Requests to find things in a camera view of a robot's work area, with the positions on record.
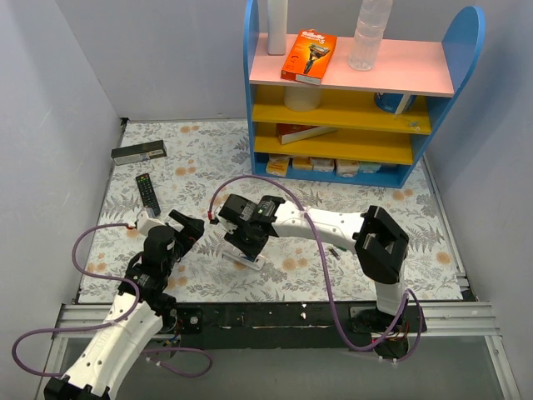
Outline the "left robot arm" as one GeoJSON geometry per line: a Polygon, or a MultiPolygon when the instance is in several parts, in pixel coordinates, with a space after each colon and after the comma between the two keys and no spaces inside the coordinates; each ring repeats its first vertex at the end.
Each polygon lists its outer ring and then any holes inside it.
{"type": "Polygon", "coordinates": [[[182,334],[202,331],[202,310],[179,305],[165,290],[174,265],[202,237],[205,223],[176,210],[169,216],[181,228],[148,211],[138,214],[143,249],[128,263],[103,326],[78,360],[47,382],[46,399],[112,399],[153,336],[167,334],[176,343],[182,334]]]}

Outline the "white remote control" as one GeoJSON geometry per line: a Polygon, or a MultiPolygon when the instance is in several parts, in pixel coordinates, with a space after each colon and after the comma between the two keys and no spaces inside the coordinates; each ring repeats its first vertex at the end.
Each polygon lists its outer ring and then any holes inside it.
{"type": "Polygon", "coordinates": [[[222,250],[222,256],[233,262],[240,263],[254,271],[260,271],[267,261],[267,259],[261,254],[257,255],[255,258],[246,257],[241,250],[232,246],[225,247],[222,250]]]}

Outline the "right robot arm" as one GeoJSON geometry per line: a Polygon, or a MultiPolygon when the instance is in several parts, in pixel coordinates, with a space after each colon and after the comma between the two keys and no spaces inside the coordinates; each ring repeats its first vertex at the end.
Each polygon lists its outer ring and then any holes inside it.
{"type": "Polygon", "coordinates": [[[225,240],[249,264],[259,259],[273,237],[313,239],[318,235],[322,242],[354,253],[364,274],[375,283],[378,324],[391,332],[405,324],[402,268],[409,237],[382,207],[371,206],[366,212],[330,212],[302,209],[281,197],[264,196],[255,203],[232,194],[212,214],[210,223],[223,226],[225,240]]]}

